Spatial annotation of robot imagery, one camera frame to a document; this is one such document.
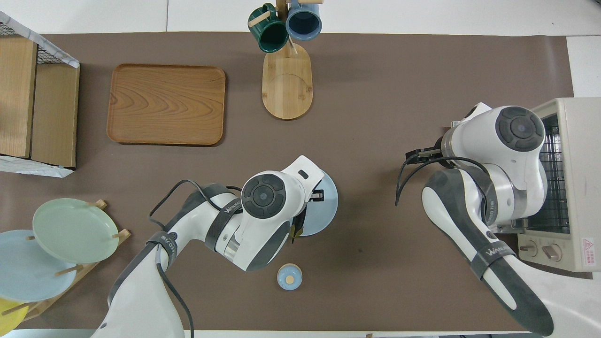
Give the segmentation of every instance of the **toaster oven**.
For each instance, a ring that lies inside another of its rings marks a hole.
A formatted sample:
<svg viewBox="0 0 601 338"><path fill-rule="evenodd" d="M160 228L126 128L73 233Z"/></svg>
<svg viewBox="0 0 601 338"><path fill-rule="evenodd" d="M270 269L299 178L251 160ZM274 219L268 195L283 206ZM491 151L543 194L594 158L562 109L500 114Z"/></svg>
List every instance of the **toaster oven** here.
<svg viewBox="0 0 601 338"><path fill-rule="evenodd" d="M540 160L547 196L514 222L522 260L574 272L601 271L601 97L562 98L532 111L545 126Z"/></svg>

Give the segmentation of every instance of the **plate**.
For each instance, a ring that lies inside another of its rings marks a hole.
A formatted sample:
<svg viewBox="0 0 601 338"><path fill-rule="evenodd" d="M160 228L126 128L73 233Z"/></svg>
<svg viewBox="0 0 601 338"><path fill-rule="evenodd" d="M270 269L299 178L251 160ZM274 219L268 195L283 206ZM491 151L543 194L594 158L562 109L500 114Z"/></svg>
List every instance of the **plate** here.
<svg viewBox="0 0 601 338"><path fill-rule="evenodd" d="M22 309L16 310L15 312L11 312L4 316L2 316L2 312L8 309L12 309L13 307L19 306L21 304L21 302L9 301L5 300L4 298L0 298L0 337L4 336L10 331L13 331L14 328L21 324L21 322L25 318L25 315L27 315L29 307L26 306Z"/></svg>
<svg viewBox="0 0 601 338"><path fill-rule="evenodd" d="M301 236L311 236L325 229L334 219L338 209L338 191L332 178L324 171L316 189L323 189L323 201L307 203L307 214Z"/></svg>
<svg viewBox="0 0 601 338"><path fill-rule="evenodd" d="M99 262L119 244L113 220L102 210L73 198L41 205L34 214L36 241L54 257L75 264Z"/></svg>
<svg viewBox="0 0 601 338"><path fill-rule="evenodd" d="M278 284L287 291L296 290L302 283L302 271L292 263L284 264L278 270Z"/></svg>
<svg viewBox="0 0 601 338"><path fill-rule="evenodd" d="M30 303L43 301L67 290L75 279L75 271L55 276L54 273L74 265L56 259L44 251L37 241L28 241L31 230L0 233L0 297Z"/></svg>

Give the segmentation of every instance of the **yellow plate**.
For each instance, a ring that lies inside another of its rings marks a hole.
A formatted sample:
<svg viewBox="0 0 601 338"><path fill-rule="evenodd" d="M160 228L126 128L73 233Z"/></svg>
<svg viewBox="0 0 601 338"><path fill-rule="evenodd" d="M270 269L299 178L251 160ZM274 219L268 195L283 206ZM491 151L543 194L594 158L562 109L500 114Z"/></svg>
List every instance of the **yellow plate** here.
<svg viewBox="0 0 601 338"><path fill-rule="evenodd" d="M9 313L5 316L2 316L2 312L12 309L15 306L20 305L21 303L5 300L4 298L0 298L0 337L12 331L16 328L21 322L29 307L26 306L22 309L16 310L15 312Z"/></svg>

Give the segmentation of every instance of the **wire grill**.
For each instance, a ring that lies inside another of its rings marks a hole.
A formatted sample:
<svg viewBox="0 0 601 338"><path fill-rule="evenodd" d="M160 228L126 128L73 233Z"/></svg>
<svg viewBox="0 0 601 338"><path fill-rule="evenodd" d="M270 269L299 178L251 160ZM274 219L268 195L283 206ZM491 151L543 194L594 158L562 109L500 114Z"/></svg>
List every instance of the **wire grill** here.
<svg viewBox="0 0 601 338"><path fill-rule="evenodd" d="M566 181L557 115L543 119L545 143L540 151L540 162L547 175L547 197L543 207L528 217L528 229L555 233L570 233L567 212Z"/></svg>
<svg viewBox="0 0 601 338"><path fill-rule="evenodd" d="M45 49L38 46L38 57L36 60L37 64L48 64L48 63L63 63L61 60L54 57L52 54L46 52Z"/></svg>
<svg viewBox="0 0 601 338"><path fill-rule="evenodd" d="M19 35L12 28L5 25L4 22L0 23L0 35ZM38 46L37 59L35 61L37 64L49 64L49 63L63 63L60 59L53 56L49 52L46 52L45 49Z"/></svg>
<svg viewBox="0 0 601 338"><path fill-rule="evenodd" d="M0 22L0 35L17 35L17 33L4 22Z"/></svg>

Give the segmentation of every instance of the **gray strap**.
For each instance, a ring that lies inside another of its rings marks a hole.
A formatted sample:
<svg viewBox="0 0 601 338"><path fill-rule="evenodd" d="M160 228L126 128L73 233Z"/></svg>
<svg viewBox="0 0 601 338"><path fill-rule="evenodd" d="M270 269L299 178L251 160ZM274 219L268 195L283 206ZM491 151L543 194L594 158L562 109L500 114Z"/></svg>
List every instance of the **gray strap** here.
<svg viewBox="0 0 601 338"><path fill-rule="evenodd" d="M225 225L231 220L234 214L242 207L242 202L239 198L235 198L226 204L215 219L211 223L209 227L209 231L207 232L207 236L204 239L204 244L211 250L215 251L215 246L217 245L217 239L221 232L225 228Z"/></svg>
<svg viewBox="0 0 601 338"><path fill-rule="evenodd" d="M481 248L471 262L471 268L476 277L482 280L482 276L486 269L497 259L507 256L516 255L513 250L503 241L492 242Z"/></svg>
<svg viewBox="0 0 601 338"><path fill-rule="evenodd" d="M169 263L167 264L167 268L175 262L175 258L177 257L177 243L175 239L173 239L172 234L169 234L164 231L156 232L149 240L146 241L148 243L156 243L159 244L165 251L167 251L167 256L169 256Z"/></svg>

